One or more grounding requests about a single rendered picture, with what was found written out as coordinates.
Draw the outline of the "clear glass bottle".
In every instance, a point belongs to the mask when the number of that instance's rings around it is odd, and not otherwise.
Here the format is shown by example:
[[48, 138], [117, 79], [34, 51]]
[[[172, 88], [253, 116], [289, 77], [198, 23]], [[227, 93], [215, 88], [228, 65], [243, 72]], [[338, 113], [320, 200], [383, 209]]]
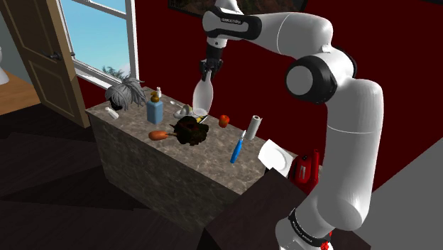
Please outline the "clear glass bottle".
[[200, 80], [193, 92], [192, 108], [197, 116], [208, 115], [214, 96], [211, 82], [212, 71], [209, 70], [206, 77]]

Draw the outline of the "white paper towel roll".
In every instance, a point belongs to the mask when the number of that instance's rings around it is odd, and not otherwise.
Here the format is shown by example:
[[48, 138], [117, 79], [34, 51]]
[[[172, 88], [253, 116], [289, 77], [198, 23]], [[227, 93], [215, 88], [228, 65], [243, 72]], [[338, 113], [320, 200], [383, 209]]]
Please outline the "white paper towel roll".
[[253, 140], [256, 136], [257, 130], [261, 124], [262, 118], [258, 115], [253, 115], [251, 122], [246, 130], [244, 138], [247, 140]]

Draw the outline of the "wooden door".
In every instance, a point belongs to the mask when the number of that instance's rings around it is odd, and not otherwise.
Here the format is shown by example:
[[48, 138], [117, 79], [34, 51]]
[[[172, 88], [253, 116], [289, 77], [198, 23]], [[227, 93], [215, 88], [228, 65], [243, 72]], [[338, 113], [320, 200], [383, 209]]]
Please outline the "wooden door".
[[41, 104], [90, 126], [57, 0], [0, 0], [12, 35]]

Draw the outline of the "dark brown leafy plant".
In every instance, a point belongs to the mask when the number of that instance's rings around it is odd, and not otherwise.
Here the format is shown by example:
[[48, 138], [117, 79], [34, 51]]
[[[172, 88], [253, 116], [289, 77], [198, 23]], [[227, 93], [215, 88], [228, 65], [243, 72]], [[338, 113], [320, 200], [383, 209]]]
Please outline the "dark brown leafy plant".
[[177, 140], [181, 144], [190, 144], [196, 146], [203, 142], [209, 131], [209, 126], [206, 124], [198, 123], [196, 118], [192, 116], [184, 116], [175, 125], [171, 125], [174, 128]]

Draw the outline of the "white bowl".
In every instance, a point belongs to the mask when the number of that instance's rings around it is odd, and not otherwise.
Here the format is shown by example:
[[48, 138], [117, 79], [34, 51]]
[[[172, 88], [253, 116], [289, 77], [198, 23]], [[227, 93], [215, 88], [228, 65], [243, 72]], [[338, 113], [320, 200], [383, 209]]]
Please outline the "white bowl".
[[184, 106], [181, 108], [181, 110], [176, 111], [176, 112], [173, 114], [173, 116], [174, 116], [176, 119], [181, 119], [181, 118], [183, 118], [184, 116], [192, 116], [192, 117], [196, 118], [198, 121], [199, 121], [199, 120], [202, 120], [202, 119], [205, 119], [205, 118], [207, 117], [207, 115], [199, 116], [199, 115], [195, 114], [195, 113], [193, 112], [193, 108], [192, 108], [190, 105], [187, 105], [187, 104], [184, 105]]

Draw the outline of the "white plate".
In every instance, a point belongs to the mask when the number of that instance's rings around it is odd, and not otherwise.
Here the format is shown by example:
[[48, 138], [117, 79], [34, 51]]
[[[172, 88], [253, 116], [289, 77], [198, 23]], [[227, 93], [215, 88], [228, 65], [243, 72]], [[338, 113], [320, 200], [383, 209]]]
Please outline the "white plate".
[[267, 169], [275, 169], [284, 177], [290, 172], [294, 157], [285, 149], [268, 139], [261, 147], [258, 159]]

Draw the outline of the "dark robot stand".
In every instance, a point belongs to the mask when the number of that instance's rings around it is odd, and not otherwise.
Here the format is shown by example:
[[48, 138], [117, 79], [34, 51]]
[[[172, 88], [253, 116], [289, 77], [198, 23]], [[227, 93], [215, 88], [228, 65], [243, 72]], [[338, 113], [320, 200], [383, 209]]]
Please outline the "dark robot stand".
[[280, 250], [277, 222], [306, 194], [276, 170], [269, 170], [204, 229], [196, 250]]

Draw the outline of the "grey potted plant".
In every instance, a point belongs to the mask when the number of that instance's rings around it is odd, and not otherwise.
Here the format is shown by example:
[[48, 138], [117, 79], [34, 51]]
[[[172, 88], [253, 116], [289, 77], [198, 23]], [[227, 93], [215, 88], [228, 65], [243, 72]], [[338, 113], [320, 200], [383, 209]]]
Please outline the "grey potted plant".
[[146, 95], [141, 87], [141, 81], [134, 77], [126, 77], [121, 84], [110, 86], [105, 92], [105, 99], [110, 101], [111, 108], [115, 111], [128, 110], [130, 103], [138, 106], [146, 103]]

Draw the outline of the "orange sausage on stick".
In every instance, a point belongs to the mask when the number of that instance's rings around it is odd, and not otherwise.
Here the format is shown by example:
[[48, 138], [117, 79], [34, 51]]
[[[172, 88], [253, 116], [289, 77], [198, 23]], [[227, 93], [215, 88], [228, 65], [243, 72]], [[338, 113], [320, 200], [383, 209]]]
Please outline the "orange sausage on stick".
[[168, 133], [167, 131], [152, 131], [148, 134], [148, 137], [152, 141], [160, 141], [171, 136], [177, 136], [176, 133]]

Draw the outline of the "dark wall picture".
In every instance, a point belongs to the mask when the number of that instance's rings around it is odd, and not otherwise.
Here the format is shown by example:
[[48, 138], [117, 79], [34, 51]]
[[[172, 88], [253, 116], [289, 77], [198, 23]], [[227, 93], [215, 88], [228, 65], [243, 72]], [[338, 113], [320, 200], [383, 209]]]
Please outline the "dark wall picture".
[[[244, 14], [303, 12], [308, 0], [236, 0]], [[202, 16], [216, 0], [168, 0], [168, 7], [192, 16]]]

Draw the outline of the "red appliance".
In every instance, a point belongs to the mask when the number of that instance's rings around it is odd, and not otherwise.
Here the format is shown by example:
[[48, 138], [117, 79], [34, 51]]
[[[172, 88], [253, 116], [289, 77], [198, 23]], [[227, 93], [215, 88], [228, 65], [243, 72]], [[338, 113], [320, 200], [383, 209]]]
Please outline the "red appliance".
[[291, 165], [288, 180], [306, 195], [309, 195], [319, 182], [319, 151], [298, 155]]

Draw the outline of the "marble kitchen counter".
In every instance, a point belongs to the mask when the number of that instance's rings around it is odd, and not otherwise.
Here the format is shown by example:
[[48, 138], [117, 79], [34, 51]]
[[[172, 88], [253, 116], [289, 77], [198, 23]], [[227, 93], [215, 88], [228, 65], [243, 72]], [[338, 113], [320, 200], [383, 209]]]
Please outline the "marble kitchen counter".
[[152, 141], [152, 131], [173, 132], [173, 116], [181, 102], [166, 95], [163, 120], [147, 121], [147, 110], [135, 103], [113, 119], [105, 111], [108, 102], [86, 110], [104, 174], [108, 181], [146, 207], [184, 230], [197, 232], [246, 192], [265, 172], [258, 154], [265, 140], [244, 140], [234, 164], [230, 163], [242, 129], [208, 116], [205, 141], [196, 146], [181, 144], [174, 136]]

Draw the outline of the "blue soap dispenser bottle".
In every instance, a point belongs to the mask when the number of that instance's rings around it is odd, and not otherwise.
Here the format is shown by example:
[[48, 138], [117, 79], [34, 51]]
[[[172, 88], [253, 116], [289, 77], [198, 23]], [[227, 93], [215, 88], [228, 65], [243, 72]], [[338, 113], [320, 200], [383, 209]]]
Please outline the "blue soap dispenser bottle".
[[156, 91], [151, 92], [151, 98], [146, 102], [147, 121], [158, 124], [163, 120], [163, 102]]

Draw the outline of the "white framed window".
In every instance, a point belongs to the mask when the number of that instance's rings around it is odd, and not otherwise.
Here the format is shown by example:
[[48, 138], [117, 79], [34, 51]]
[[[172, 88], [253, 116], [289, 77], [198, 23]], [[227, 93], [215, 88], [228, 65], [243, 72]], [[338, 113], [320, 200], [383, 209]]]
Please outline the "white framed window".
[[78, 77], [106, 89], [139, 77], [135, 0], [56, 0]]

